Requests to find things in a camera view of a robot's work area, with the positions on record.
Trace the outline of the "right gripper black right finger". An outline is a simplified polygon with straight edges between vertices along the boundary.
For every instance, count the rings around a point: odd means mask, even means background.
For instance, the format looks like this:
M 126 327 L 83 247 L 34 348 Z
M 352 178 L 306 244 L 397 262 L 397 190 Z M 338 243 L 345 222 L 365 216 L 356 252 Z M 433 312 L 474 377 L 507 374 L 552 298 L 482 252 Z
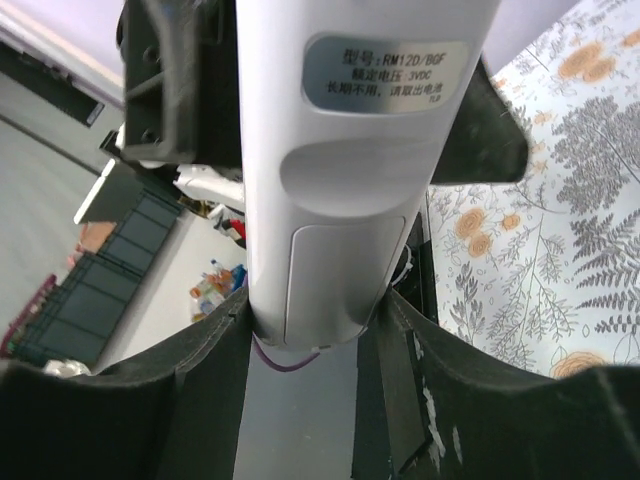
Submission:
M 639 370 L 554 380 L 497 360 L 395 291 L 358 342 L 358 479 L 635 479 Z

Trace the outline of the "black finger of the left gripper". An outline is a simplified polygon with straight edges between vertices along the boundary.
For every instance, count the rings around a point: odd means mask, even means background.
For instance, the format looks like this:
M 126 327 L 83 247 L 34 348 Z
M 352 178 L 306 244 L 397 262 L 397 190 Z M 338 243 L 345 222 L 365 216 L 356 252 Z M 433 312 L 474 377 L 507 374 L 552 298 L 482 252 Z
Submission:
M 517 183 L 529 141 L 493 86 L 483 59 L 476 65 L 436 166 L 433 185 Z

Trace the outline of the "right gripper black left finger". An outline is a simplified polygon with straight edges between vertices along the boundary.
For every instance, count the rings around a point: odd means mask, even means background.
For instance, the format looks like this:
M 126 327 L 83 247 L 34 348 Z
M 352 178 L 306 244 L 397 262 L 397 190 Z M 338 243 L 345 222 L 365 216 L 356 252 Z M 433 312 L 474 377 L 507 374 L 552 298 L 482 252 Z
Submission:
M 250 357 L 248 295 L 96 375 L 1 364 L 5 479 L 229 479 Z

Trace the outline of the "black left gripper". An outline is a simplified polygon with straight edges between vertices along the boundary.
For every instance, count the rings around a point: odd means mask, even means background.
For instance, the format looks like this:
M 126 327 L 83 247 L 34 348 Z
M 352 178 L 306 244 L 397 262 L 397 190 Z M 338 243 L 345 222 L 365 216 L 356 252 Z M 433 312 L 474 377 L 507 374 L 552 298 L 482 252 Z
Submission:
M 127 1 L 120 20 L 128 160 L 238 169 L 232 1 Z

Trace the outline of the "white and red remote control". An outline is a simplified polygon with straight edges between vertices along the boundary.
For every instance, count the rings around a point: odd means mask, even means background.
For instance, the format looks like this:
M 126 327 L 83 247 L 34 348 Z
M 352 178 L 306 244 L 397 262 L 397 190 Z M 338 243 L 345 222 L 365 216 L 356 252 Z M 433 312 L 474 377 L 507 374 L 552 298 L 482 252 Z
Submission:
M 498 7 L 237 3 L 249 300 L 264 342 L 313 350 L 366 328 Z

